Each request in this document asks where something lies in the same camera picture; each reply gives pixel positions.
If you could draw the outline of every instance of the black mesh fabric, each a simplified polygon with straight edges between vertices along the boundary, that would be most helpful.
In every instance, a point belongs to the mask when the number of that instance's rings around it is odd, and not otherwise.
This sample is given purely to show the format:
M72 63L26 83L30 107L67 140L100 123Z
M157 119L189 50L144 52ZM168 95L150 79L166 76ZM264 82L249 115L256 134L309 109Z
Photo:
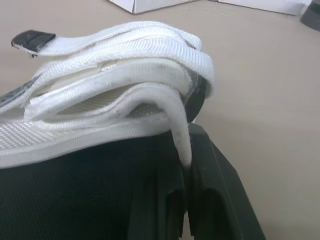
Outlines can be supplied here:
M0 169L0 239L125 240L133 141Z

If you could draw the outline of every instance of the white box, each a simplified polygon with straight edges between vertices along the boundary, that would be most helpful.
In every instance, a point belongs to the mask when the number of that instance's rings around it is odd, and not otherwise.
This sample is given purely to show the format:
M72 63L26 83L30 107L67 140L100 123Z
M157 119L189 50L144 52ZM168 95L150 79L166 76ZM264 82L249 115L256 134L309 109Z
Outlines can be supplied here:
M142 12L169 7L177 4L192 2L194 0L109 0L124 10L139 14Z
M276 13L298 15L310 0L218 0L220 3L234 4Z

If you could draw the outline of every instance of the white strap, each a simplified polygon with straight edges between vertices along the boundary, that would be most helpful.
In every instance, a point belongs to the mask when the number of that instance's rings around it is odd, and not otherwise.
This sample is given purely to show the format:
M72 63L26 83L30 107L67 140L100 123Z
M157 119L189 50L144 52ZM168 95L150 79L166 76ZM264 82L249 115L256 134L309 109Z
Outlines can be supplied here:
M36 89L55 78L94 68L97 64L106 61L143 57L168 58L184 65L208 81L207 95L212 94L214 70L212 60L208 55L171 38L150 38L125 42L98 50L87 49L81 54L76 54L50 66L23 95L0 108L0 114L23 104Z
M166 84L185 97L192 89L190 76L176 62L157 58L137 59L31 99L25 108L24 119L47 119L98 94L108 92L110 95L111 90L144 82Z
M39 52L16 47L59 59L1 99L0 167L169 129L182 164L191 165L184 109L196 81L190 76L207 80L207 96L214 89L211 58L199 51L196 36L159 22L131 22L86 37L56 37Z
M29 49L23 48L20 45L15 45L15 47L19 49L23 49L26 52L32 55L38 56L58 56L58 55L69 55L75 52L78 52L92 44L100 42L105 39L112 38L116 35L123 34L126 32L130 32L132 30L140 29L140 33L147 32L150 28L163 28L171 30L177 34L179 34L191 47L200 50L201 49L201 41L200 39L182 31L180 29L171 27L161 22L155 21L136 21L129 22L121 25L116 25L105 30L99 31L92 35L82 36L82 37L61 37L58 36L54 38L52 41L47 43L47 45L39 52L34 52Z

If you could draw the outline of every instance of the black strap tip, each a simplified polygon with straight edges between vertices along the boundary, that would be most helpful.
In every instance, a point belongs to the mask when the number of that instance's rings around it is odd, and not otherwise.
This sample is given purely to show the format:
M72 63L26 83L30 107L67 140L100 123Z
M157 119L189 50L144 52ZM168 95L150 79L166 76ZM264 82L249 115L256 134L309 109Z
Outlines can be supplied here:
M11 41L11 45L13 47L21 46L24 49L38 53L55 37L56 35L53 33L28 30L15 36Z

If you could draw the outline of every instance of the beige floor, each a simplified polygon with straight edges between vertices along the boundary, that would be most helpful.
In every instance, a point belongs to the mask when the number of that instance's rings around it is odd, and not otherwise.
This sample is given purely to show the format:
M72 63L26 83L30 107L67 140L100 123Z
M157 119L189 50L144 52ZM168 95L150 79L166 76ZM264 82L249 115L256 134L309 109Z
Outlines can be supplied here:
M17 33L77 37L137 20L203 40L216 91L197 122L237 169L267 239L320 239L320 32L297 17L207 1L137 16L106 0L5 1L0 92L26 82L45 60L11 48Z

